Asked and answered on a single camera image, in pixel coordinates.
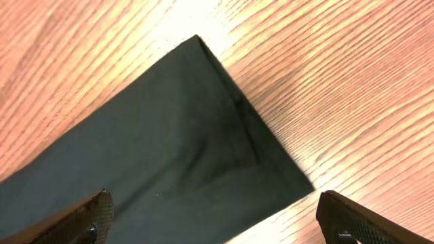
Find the folded cloth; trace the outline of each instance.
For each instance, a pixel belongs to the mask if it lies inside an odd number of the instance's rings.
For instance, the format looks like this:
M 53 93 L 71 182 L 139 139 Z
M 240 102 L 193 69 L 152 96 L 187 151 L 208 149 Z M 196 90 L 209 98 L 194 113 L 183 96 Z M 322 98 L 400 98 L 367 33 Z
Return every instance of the folded cloth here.
M 107 243 L 223 243 L 313 190 L 198 36 L 0 185 L 0 238 L 102 188 Z

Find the dark fabric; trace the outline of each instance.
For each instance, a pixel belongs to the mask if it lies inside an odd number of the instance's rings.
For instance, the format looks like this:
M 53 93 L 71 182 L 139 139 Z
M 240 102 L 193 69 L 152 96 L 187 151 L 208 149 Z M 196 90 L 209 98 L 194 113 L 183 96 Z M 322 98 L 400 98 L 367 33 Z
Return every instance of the dark fabric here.
M 0 237 L 102 188 L 108 243 L 223 243 L 313 188 L 199 37 L 0 186 Z

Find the black cloth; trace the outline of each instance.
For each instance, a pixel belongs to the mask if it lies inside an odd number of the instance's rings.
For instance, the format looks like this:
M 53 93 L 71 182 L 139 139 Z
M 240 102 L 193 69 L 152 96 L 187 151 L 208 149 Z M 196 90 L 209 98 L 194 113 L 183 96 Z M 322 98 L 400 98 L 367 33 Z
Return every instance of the black cloth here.
M 223 243 L 313 190 L 197 36 L 0 185 L 0 237 L 102 188 L 108 243 Z

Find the wood grain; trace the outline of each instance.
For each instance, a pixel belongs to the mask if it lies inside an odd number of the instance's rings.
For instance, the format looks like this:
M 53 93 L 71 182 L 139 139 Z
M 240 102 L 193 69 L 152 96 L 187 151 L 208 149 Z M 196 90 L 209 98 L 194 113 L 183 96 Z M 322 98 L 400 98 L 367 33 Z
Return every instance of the wood grain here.
M 434 241 L 434 2 L 0 1 L 0 180 L 199 34 L 317 189 L 232 243 L 324 243 L 334 189 Z

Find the fabric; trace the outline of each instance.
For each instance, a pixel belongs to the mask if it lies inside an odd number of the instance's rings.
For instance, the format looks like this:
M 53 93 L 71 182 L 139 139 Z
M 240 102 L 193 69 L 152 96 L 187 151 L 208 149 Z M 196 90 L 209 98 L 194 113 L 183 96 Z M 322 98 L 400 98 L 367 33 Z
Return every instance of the fabric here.
M 223 243 L 313 190 L 197 36 L 0 185 L 0 238 L 102 188 L 107 243 Z

